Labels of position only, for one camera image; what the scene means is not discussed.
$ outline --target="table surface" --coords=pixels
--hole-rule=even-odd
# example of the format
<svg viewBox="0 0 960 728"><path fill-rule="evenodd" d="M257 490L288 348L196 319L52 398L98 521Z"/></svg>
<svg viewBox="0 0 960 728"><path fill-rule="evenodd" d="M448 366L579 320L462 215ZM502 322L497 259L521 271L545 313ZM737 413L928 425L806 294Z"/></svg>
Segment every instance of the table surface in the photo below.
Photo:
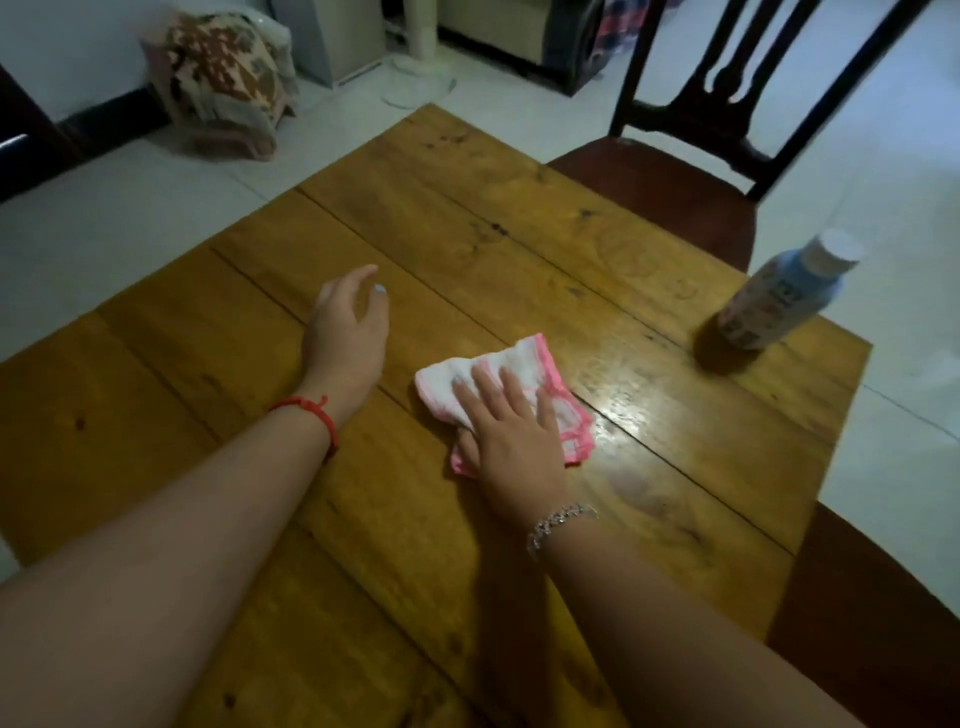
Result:
<svg viewBox="0 0 960 728"><path fill-rule="evenodd" d="M817 318L756 361L714 356L741 274L436 107L0 366L0 528L21 561L285 394L322 281L369 262L384 377L183 724L622 724L552 585L444 475L451 432L412 386L537 331L596 417L582 499L764 637L869 344Z"/></svg>

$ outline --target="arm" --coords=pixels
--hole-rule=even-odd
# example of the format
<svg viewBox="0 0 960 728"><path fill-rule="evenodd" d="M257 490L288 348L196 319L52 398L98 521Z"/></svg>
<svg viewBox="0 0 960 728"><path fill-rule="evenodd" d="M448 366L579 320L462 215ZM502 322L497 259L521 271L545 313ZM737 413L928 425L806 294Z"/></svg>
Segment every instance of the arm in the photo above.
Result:
<svg viewBox="0 0 960 728"><path fill-rule="evenodd" d="M367 266L327 283L296 394L343 425L383 369L382 289ZM0 587L0 724L164 726L229 625L329 446L296 407L263 417L125 516Z"/></svg>
<svg viewBox="0 0 960 728"><path fill-rule="evenodd" d="M538 393L535 417L510 372L501 372L502 392L482 370L473 378L482 399L455 385L475 433L462 430L460 446L494 509L530 532L573 500L551 400ZM778 655L618 544L603 523L564 523L540 555L634 725L860 726Z"/></svg>

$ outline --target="plastic bottle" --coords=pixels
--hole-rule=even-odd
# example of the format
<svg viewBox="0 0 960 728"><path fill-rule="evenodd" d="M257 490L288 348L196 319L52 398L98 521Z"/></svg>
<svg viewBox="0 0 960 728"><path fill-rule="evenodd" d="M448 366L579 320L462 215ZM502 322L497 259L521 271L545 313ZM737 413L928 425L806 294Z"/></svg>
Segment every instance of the plastic bottle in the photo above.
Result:
<svg viewBox="0 0 960 728"><path fill-rule="evenodd" d="M863 258L863 245L827 230L802 248L770 258L717 314L720 333L740 349L781 339L837 297L843 276Z"/></svg>

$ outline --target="chair backrest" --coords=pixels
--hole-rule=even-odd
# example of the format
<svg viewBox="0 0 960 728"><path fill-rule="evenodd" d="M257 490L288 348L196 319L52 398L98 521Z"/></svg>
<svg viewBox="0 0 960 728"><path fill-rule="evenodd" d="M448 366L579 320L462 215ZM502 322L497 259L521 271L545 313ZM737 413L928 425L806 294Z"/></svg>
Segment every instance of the chair backrest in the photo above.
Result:
<svg viewBox="0 0 960 728"><path fill-rule="evenodd" d="M733 49L730 62L717 71L713 88L707 90L708 73L719 62L747 5L747 0L728 0L703 59L677 98L666 106L653 106L635 98L667 4L667 0L650 0L613 113L610 136L621 136L625 126L675 136L723 159L735 172L755 183L748 193L750 199L762 199L876 62L930 4L930 0L898 0L780 151L770 157L754 148L747 133L760 94L806 21L820 5L820 0L795 1L793 12L756 66L746 93L738 101L731 99L743 86L744 70L783 0L760 0L746 31Z"/></svg>

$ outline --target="white cloth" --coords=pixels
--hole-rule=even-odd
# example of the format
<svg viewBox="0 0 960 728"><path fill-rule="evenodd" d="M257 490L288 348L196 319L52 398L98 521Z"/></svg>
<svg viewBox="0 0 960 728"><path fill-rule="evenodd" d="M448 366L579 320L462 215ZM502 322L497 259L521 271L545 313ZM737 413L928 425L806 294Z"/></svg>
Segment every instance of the white cloth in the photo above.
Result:
<svg viewBox="0 0 960 728"><path fill-rule="evenodd" d="M513 372L534 411L537 410L537 390L541 386L546 389L553 399L557 414L557 424L564 444L564 460L567 464L579 463L589 457L594 447L593 435L590 432L593 418L566 388L546 346L546 338L541 333L520 339L502 352L487 353L473 359L455 357L417 372L417 391L434 417L452 425L472 429L467 413L453 394L453 382L459 378L476 393L470 370L477 364L497 383L500 381L499 372L502 367ZM456 446L450 453L450 464L456 473L475 475Z"/></svg>

